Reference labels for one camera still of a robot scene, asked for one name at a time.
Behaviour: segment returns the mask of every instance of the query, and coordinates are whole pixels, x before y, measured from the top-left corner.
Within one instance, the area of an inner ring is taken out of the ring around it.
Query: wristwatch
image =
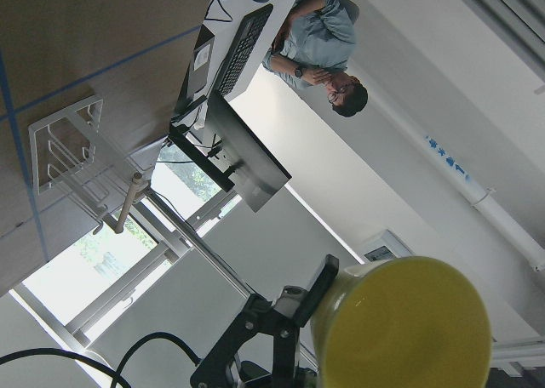
[[[301,77],[303,76],[304,70],[305,68],[303,66],[297,66],[294,71],[295,77],[297,77],[298,79],[301,79]]]

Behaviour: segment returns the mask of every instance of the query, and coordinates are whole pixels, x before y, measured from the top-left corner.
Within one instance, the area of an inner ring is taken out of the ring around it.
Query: yellow bowl
[[[324,388],[481,388],[491,327],[473,285],[435,259],[340,272],[312,321]]]

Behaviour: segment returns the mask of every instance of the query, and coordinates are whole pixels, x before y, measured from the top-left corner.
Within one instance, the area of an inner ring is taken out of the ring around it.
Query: glasses
[[[348,88],[353,85],[354,83],[344,84],[339,87],[339,90],[336,90],[335,92],[330,92],[327,95],[327,101],[329,101],[330,104],[335,103],[339,98],[339,94],[345,94],[348,91]]]

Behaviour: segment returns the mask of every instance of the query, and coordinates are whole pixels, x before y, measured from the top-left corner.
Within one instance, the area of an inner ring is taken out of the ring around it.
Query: light blue shirt
[[[327,71],[345,71],[347,61],[356,46],[356,36],[347,11],[338,0],[325,0],[316,12],[294,20],[290,35],[278,53],[305,67],[320,67]],[[281,77],[295,88],[312,86],[302,79],[271,69],[271,49],[263,59],[268,71]]]

